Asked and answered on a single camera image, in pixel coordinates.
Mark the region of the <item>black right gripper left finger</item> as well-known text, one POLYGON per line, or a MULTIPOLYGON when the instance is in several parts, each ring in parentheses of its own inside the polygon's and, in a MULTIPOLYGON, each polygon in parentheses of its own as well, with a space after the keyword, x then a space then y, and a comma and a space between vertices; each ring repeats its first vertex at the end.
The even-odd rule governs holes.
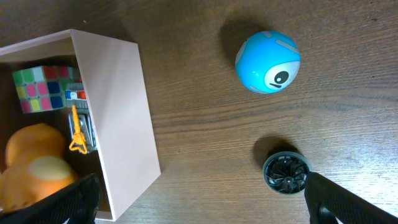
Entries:
POLYGON ((1 224, 95 224, 101 187, 90 174, 47 198, 1 218, 1 224))

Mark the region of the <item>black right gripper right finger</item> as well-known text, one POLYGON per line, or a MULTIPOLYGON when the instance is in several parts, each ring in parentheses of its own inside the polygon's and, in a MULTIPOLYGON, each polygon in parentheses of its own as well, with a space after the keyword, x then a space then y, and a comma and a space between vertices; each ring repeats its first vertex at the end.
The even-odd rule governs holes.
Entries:
POLYGON ((304 195, 311 224, 397 223, 397 217, 316 172, 308 173, 304 195))

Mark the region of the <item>black round turbine cap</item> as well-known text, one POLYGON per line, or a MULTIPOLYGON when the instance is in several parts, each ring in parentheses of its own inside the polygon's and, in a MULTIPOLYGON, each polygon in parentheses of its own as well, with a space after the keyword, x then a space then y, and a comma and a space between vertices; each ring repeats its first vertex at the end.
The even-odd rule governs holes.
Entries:
POLYGON ((262 174, 265 183, 273 191, 290 195, 305 189, 307 175, 312 170, 303 155, 292 151, 281 151, 265 161, 262 174))

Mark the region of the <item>yellow rubber animal toy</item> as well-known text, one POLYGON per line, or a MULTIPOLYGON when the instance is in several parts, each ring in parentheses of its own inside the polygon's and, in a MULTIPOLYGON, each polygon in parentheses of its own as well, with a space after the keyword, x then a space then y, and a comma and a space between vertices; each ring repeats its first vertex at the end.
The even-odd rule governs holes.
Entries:
POLYGON ((78 180, 64 160, 65 138, 40 123, 16 131, 6 144, 6 170, 1 174, 1 210, 27 208, 78 180))

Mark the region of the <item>grey red toy car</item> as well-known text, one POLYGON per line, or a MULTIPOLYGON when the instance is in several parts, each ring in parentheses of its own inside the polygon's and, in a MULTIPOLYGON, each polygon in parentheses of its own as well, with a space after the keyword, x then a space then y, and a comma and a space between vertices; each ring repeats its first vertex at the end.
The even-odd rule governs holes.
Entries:
POLYGON ((81 154, 97 151, 95 132, 88 109, 88 100, 82 83, 69 83, 65 90, 66 107, 72 141, 69 150, 81 154))

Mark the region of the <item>multicoloured puzzle cube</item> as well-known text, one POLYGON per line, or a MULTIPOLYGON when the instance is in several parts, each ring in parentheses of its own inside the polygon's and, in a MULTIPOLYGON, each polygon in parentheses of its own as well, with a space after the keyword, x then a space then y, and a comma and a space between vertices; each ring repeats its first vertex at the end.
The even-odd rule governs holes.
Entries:
POLYGON ((38 66, 12 72, 24 114, 66 107, 67 85, 81 81, 80 71, 68 66, 38 66))

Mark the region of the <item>blue ball with eye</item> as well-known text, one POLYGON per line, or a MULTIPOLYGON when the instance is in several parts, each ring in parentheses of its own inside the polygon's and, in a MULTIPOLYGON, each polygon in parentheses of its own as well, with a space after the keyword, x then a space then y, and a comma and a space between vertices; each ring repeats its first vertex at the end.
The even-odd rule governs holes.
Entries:
POLYGON ((266 30, 248 37, 235 59, 241 83, 258 94, 272 94, 287 88, 297 76, 301 54, 288 36, 266 30))

